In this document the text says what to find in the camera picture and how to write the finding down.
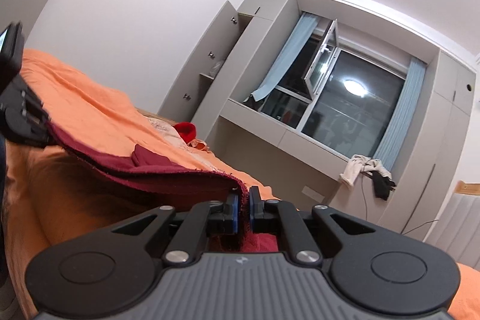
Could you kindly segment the left light blue curtain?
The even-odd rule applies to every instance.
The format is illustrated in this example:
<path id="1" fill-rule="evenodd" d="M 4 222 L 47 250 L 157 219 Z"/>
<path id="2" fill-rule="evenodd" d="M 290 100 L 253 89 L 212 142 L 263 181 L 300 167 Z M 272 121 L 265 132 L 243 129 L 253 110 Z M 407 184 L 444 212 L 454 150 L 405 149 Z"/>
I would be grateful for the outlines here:
<path id="1" fill-rule="evenodd" d="M 320 16 L 318 15 L 304 12 L 300 16 L 267 75 L 259 87 L 250 94 L 250 97 L 255 102 L 266 98 L 280 83 L 283 76 L 299 55 L 301 49 L 307 43 L 309 37 L 317 28 L 319 22 Z"/>

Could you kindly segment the right light blue curtain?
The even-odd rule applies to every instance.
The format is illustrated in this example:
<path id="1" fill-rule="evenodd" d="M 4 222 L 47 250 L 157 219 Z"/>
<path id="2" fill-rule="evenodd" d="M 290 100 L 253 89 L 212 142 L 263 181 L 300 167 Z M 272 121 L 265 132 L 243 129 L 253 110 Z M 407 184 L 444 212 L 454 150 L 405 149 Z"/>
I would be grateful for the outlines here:
<path id="1" fill-rule="evenodd" d="M 426 64 L 418 58 L 411 57 L 406 79 L 391 120 L 373 155 L 388 171 L 393 168 L 407 136 L 421 95 L 425 72 Z"/>

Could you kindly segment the white wall socket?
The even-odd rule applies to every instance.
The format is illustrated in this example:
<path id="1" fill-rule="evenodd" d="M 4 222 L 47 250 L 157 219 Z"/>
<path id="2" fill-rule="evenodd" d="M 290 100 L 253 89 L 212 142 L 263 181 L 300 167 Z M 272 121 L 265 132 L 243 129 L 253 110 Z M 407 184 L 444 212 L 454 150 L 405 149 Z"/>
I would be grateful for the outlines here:
<path id="1" fill-rule="evenodd" d="M 316 192 L 315 190 L 309 188 L 308 186 L 303 187 L 302 193 L 305 196 L 311 198 L 316 203 L 322 204 L 324 202 L 325 197 L 322 194 Z"/>

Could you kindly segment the grey padded headboard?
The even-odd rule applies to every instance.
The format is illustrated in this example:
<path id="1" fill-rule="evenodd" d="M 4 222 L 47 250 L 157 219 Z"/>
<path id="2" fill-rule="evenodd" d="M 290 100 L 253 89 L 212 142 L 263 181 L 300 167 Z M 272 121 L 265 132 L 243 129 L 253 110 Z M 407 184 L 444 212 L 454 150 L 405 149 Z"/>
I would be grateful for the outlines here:
<path id="1" fill-rule="evenodd" d="M 459 181 L 439 221 L 425 242 L 442 249 L 456 262 L 479 270 L 479 184 Z"/>

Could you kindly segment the light blue curtain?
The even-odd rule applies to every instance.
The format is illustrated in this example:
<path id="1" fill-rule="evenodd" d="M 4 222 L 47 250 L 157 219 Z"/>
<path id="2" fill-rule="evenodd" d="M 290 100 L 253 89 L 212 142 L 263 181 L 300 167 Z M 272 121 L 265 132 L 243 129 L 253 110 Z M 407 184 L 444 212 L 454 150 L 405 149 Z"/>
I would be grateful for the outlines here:
<path id="1" fill-rule="evenodd" d="M 317 28 L 319 22 L 320 16 L 318 15 L 304 12 L 300 16 L 267 75 L 259 87 L 250 94 L 250 97 L 255 102 L 266 98 L 280 83 L 283 76 L 299 55 L 301 49 L 307 43 L 309 37 Z"/>
<path id="2" fill-rule="evenodd" d="M 407 136 L 421 95 L 425 72 L 426 64 L 418 58 L 411 57 L 406 79 L 391 120 L 373 155 L 388 171 L 393 168 Z"/>

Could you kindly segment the dark red sweater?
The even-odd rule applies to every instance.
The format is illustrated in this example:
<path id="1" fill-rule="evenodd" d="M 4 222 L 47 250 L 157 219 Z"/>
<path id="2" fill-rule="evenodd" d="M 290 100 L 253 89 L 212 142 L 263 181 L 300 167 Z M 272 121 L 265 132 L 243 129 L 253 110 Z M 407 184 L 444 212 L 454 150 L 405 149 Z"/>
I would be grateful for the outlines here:
<path id="1" fill-rule="evenodd" d="M 267 253 L 278 249 L 277 240 L 267 233 L 251 231 L 248 220 L 248 190 L 253 180 L 233 171 L 208 171 L 185 168 L 168 157 L 136 144 L 128 157 L 106 154 L 75 140 L 60 126 L 49 122 L 49 134 L 67 153 L 76 157 L 98 176 L 146 193 L 154 193 L 179 211 L 205 202 L 209 196 L 224 201 L 229 193 L 239 196 L 240 251 Z"/>

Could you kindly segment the pale patterned bed sheet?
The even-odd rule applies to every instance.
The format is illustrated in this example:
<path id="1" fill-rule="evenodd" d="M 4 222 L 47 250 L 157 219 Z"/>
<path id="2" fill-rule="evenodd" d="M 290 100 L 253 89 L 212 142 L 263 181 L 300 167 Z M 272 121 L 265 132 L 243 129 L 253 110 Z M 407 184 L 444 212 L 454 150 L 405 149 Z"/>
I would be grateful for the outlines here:
<path id="1" fill-rule="evenodd" d="M 160 133 L 162 138 L 168 141 L 169 144 L 172 146 L 185 150 L 188 154 L 193 156 L 193 159 L 202 163 L 203 165 L 208 168 L 208 170 L 211 171 L 217 171 L 217 168 L 209 161 L 206 156 L 209 154 L 208 151 L 200 151 L 197 149 L 193 149 L 188 144 L 185 143 L 184 140 L 179 136 L 179 134 L 176 132 L 176 130 L 173 128 L 173 125 L 170 124 L 169 122 L 160 119 L 160 118 L 152 118 L 152 117 L 146 117 L 146 119 L 149 121 L 151 126 Z"/>

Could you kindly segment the grey wardrobe door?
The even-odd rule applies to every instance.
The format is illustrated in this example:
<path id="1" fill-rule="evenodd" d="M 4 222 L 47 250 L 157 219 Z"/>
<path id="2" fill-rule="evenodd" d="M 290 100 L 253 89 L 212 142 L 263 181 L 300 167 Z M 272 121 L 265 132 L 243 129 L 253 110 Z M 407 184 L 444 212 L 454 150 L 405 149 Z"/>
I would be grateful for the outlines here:
<path id="1" fill-rule="evenodd" d="M 221 67 L 246 26 L 247 22 L 227 1 L 186 60 L 158 115 L 177 123 L 191 121 L 212 86 L 213 70 Z"/>

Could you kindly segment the grey built-in desk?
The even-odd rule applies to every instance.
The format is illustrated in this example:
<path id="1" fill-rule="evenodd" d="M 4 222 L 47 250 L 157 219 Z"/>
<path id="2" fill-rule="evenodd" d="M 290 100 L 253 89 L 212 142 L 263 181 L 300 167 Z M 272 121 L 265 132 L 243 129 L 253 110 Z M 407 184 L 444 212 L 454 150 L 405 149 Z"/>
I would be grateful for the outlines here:
<path id="1" fill-rule="evenodd" d="M 345 157 L 234 100 L 224 104 L 208 145 L 224 163 L 269 186 L 273 196 L 300 210 L 317 204 L 302 193 L 304 186 L 322 194 L 323 203 L 372 223 L 385 209 L 385 202 L 374 197 L 371 179 L 359 177 L 352 190 L 340 184 Z"/>

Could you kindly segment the bright red small garment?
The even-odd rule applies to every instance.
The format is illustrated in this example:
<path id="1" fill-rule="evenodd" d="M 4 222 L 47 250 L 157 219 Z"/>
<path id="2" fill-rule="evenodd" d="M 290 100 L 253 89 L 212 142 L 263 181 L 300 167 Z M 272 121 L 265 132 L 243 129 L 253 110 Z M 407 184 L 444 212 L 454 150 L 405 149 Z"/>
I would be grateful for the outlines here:
<path id="1" fill-rule="evenodd" d="M 196 126 L 190 122 L 180 122 L 173 125 L 173 128 L 186 144 L 191 143 L 197 136 Z"/>

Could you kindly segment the black cloth on desk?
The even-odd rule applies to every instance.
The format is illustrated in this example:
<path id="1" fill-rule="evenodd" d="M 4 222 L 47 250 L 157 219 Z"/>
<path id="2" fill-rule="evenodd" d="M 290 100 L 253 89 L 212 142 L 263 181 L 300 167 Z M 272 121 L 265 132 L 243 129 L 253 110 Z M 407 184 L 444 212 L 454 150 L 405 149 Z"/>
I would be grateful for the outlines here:
<path id="1" fill-rule="evenodd" d="M 377 171 L 372 171 L 370 178 L 373 183 L 373 192 L 376 198 L 383 201 L 387 201 L 396 188 L 396 183 L 393 182 L 388 176 L 382 176 Z"/>

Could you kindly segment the small orange garment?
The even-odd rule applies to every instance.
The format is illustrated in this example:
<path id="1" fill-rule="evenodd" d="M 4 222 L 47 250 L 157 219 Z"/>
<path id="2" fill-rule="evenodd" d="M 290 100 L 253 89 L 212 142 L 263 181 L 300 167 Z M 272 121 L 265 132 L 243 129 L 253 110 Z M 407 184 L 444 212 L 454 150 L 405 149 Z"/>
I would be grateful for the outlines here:
<path id="1" fill-rule="evenodd" d="M 188 146 L 190 146 L 193 149 L 197 149 L 200 151 L 208 151 L 209 147 L 208 144 L 204 140 L 199 140 L 199 139 L 193 139 L 188 143 Z"/>

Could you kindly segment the white cloth on desk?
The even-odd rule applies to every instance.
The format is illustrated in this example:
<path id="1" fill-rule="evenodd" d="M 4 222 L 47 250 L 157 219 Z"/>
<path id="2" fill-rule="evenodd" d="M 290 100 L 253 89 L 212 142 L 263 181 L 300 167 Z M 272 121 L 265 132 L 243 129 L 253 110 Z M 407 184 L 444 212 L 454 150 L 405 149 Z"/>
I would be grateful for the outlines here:
<path id="1" fill-rule="evenodd" d="M 353 189 L 359 174 L 373 171 L 376 171 L 382 177 L 392 179 L 391 172 L 385 169 L 381 160 L 355 154 L 347 162 L 343 173 L 339 175 L 339 182 L 347 188 Z"/>

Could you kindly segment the orange bed blanket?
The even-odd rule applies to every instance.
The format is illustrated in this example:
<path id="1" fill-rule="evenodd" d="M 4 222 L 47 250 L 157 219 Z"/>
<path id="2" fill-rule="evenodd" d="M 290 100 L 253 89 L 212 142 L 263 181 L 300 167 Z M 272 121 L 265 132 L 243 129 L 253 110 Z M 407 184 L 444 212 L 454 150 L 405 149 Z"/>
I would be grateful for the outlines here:
<path id="1" fill-rule="evenodd" d="M 99 152 L 139 144 L 208 170 L 162 138 L 126 95 L 34 49 L 20 74 L 49 122 Z M 479 273 L 431 245 L 328 206 L 301 212 L 320 265 L 278 250 L 166 264 L 179 211 L 98 176 L 57 145 L 7 140 L 7 265 L 27 319 L 477 319 Z"/>

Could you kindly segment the open window sash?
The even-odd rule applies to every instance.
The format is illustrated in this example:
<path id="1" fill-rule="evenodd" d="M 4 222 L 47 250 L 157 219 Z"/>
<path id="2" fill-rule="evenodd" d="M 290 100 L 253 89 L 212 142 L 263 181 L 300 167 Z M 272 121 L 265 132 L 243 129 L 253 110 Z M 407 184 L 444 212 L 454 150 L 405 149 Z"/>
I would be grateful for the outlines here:
<path id="1" fill-rule="evenodd" d="M 329 68 L 332 53 L 338 46 L 337 29 L 338 21 L 336 19 L 329 21 L 303 76 L 303 82 L 311 99 L 317 94 L 320 82 Z"/>

